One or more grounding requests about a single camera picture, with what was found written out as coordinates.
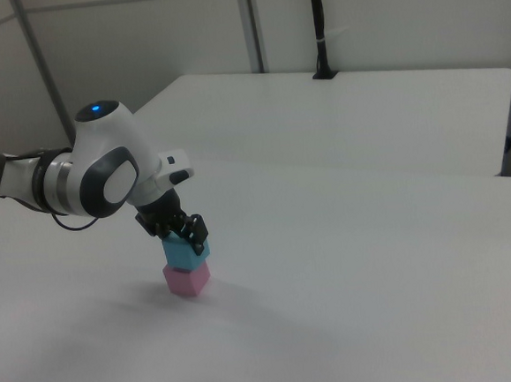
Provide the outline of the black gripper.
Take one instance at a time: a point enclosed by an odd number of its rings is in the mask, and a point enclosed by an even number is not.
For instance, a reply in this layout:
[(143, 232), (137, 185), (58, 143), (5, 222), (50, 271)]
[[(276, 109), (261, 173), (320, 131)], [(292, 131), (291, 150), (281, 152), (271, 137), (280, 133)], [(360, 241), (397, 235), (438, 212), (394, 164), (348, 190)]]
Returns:
[(180, 205), (180, 197), (174, 189), (169, 189), (154, 203), (137, 206), (135, 219), (150, 235), (161, 240), (171, 232), (178, 233), (200, 256), (205, 250), (208, 229), (204, 218), (199, 214), (186, 216)]

